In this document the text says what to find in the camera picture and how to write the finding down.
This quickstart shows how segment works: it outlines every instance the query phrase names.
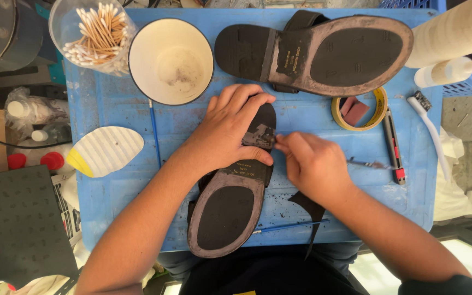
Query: masking tape roll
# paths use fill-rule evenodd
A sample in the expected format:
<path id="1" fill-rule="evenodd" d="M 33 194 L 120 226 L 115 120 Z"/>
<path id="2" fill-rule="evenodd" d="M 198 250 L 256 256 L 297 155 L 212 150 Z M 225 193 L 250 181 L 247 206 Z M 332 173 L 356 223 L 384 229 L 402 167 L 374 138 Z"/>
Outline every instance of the masking tape roll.
<path id="1" fill-rule="evenodd" d="M 387 93 L 385 92 L 385 89 L 383 87 L 377 88 L 373 92 L 374 97 L 376 98 L 376 110 L 374 111 L 374 115 L 369 120 L 369 122 L 365 123 L 360 127 L 351 126 L 344 121 L 344 118 L 342 117 L 340 112 L 341 97 L 332 98 L 331 113 L 336 123 L 340 125 L 340 127 L 351 131 L 366 131 L 378 125 L 384 119 L 385 112 L 387 111 Z"/>

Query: clear plastic cup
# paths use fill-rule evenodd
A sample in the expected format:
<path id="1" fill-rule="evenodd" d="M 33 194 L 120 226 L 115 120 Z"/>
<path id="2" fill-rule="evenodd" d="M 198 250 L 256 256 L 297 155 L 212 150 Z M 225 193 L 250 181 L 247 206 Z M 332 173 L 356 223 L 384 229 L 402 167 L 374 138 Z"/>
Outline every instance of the clear plastic cup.
<path id="1" fill-rule="evenodd" d="M 91 23 L 85 23 L 82 20 L 77 10 L 82 12 L 83 17 L 88 17 Z M 115 42 L 115 34 L 106 36 L 106 29 L 103 27 L 96 28 L 100 17 L 92 18 L 94 13 L 96 15 L 99 11 L 112 11 L 116 21 L 105 22 L 104 26 L 121 28 L 114 26 L 114 23 L 125 23 L 124 29 L 118 34 L 122 35 L 121 41 Z M 57 0 L 54 3 L 52 10 L 50 10 L 50 18 L 48 21 L 48 28 L 50 37 L 58 50 L 66 57 L 67 60 L 83 68 L 89 68 L 113 76 L 127 76 L 128 73 L 128 49 L 137 32 L 137 27 L 131 18 L 125 13 L 121 4 L 116 0 Z M 83 33 L 90 31 L 88 34 L 94 37 L 92 40 L 93 46 L 85 46 L 85 43 L 80 42 Z M 96 44 L 105 44 L 106 46 L 96 46 Z"/>

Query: blue paintbrush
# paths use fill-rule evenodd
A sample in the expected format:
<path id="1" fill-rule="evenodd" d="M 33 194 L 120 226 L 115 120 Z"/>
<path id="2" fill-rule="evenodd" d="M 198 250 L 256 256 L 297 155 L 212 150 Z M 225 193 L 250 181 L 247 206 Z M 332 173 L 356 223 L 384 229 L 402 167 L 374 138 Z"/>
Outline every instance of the blue paintbrush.
<path id="1" fill-rule="evenodd" d="M 252 233 L 259 234 L 260 232 L 278 231 L 279 229 L 285 229 L 285 228 L 291 228 L 291 227 L 297 227 L 297 226 L 303 226 L 303 225 L 311 225 L 311 224 L 317 224 L 317 223 L 324 223 L 324 222 L 330 222 L 330 221 L 331 220 L 329 219 L 322 219 L 321 221 L 318 221 L 318 222 L 306 222 L 306 223 L 280 225 L 280 226 L 271 227 L 271 228 L 257 229 L 256 231 L 253 231 Z"/>
<path id="2" fill-rule="evenodd" d="M 151 110 L 152 133 L 154 134 L 154 145 L 156 146 L 156 157 L 158 158 L 158 166 L 161 168 L 160 145 L 158 143 L 158 133 L 156 132 L 156 120 L 154 119 L 154 108 L 152 107 L 152 100 L 148 100 L 148 107 Z"/>

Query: white cup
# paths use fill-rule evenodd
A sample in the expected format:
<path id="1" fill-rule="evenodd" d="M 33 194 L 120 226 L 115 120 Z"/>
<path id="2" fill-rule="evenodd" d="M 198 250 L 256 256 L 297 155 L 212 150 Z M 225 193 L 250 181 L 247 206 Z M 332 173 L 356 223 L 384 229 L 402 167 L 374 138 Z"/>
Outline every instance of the white cup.
<path id="1" fill-rule="evenodd" d="M 134 83 L 161 104 L 188 104 L 200 97 L 214 73 L 214 56 L 205 36 L 177 18 L 148 23 L 136 34 L 128 54 Z"/>

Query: hand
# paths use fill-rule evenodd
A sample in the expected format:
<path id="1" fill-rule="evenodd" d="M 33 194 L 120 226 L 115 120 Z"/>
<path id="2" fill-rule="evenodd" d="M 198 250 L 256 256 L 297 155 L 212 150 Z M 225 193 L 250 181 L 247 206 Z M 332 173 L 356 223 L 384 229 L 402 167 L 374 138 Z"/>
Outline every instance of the hand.
<path id="1" fill-rule="evenodd" d="M 242 146 L 241 140 L 261 105 L 276 97 L 256 84 L 234 84 L 213 96 L 205 117 L 192 135 L 169 159 L 187 162 L 200 177 L 238 160 L 258 160 L 272 165 L 272 156 L 256 146 Z"/>
<path id="2" fill-rule="evenodd" d="M 357 188 L 347 172 L 340 146 L 316 135 L 293 132 L 276 136 L 275 148 L 285 154 L 287 178 L 307 197 L 327 207 L 333 198 Z"/>

